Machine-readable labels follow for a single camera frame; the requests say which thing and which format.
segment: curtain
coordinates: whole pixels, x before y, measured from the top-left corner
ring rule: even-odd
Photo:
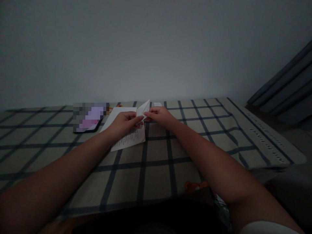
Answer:
[[[287,124],[312,129],[312,41],[248,101]]]

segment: plaid tablecloth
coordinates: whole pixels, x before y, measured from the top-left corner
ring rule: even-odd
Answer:
[[[111,103],[138,107],[143,102]],[[162,102],[173,116],[228,152],[247,169],[305,163],[284,137],[229,98]],[[73,134],[72,106],[0,113],[1,192],[97,134]],[[59,217],[150,204],[204,180],[176,137],[146,123],[146,142],[108,153],[71,196]]]

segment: checkered fabric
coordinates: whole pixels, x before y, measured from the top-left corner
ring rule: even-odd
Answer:
[[[121,102],[110,106],[141,104]],[[165,101],[162,105],[247,169],[277,170],[306,161],[285,138],[229,98]],[[1,192],[62,157],[101,129],[73,134],[72,117],[72,106],[0,113]],[[186,181],[204,180],[171,132],[157,123],[145,123],[145,130],[146,142],[103,157],[64,205],[59,217],[162,201],[184,193]]]

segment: white wall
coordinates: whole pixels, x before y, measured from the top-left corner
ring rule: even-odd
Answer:
[[[232,97],[312,39],[312,1],[4,1],[0,109]]]

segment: paper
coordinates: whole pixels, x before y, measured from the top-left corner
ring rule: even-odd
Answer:
[[[143,115],[144,112],[149,112],[150,111],[150,99],[148,101],[146,101],[142,106],[140,106],[136,111],[136,116],[141,116]]]
[[[134,132],[121,138],[116,144],[112,146],[111,151],[124,149],[124,148],[134,146],[143,142],[145,142],[144,125],[141,128],[136,129]]]
[[[100,132],[103,132],[105,129],[107,129],[113,123],[113,121],[115,120],[115,118],[120,112],[126,112],[126,111],[136,112],[137,108],[136,107],[114,107]],[[134,129],[131,133],[129,133],[128,135],[124,136],[119,141],[117,141],[112,146],[111,151],[124,149],[124,148],[134,146],[143,142],[145,142],[144,125],[142,125],[140,129]]]
[[[103,132],[105,129],[107,129],[112,124],[112,122],[115,120],[115,118],[120,112],[127,112],[127,111],[136,112],[137,109],[136,107],[114,107],[100,132]]]

